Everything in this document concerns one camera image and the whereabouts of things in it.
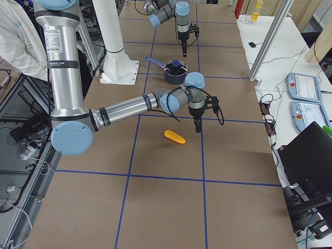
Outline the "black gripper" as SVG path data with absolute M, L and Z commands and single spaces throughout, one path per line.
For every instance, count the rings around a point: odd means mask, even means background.
M 188 109 L 189 113 L 194 118 L 196 132 L 201 133 L 201 121 L 205 112 L 205 100 L 201 100 L 199 102 L 189 102 Z
M 180 44 L 182 45 L 183 57 L 187 57 L 188 32 L 177 31 L 177 38 L 178 38 Z

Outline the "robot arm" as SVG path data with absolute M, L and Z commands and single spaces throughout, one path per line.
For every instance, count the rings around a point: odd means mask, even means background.
M 186 1 L 146 1 L 144 11 L 154 28 L 175 18 L 177 39 L 181 42 L 183 57 L 187 57 L 189 40 L 189 4 Z
M 34 1 L 36 21 L 43 27 L 50 72 L 54 111 L 51 113 L 51 142 L 61 154 L 75 156 L 91 145 L 93 133 L 115 122 L 162 108 L 173 114 L 188 106 L 196 131 L 207 103 L 204 77 L 190 73 L 184 84 L 173 89 L 158 89 L 98 110 L 84 107 L 76 29 L 80 23 L 78 1 Z M 94 1 L 95 14 L 106 49 L 102 84 L 135 84 L 139 62 L 125 52 L 114 1 Z

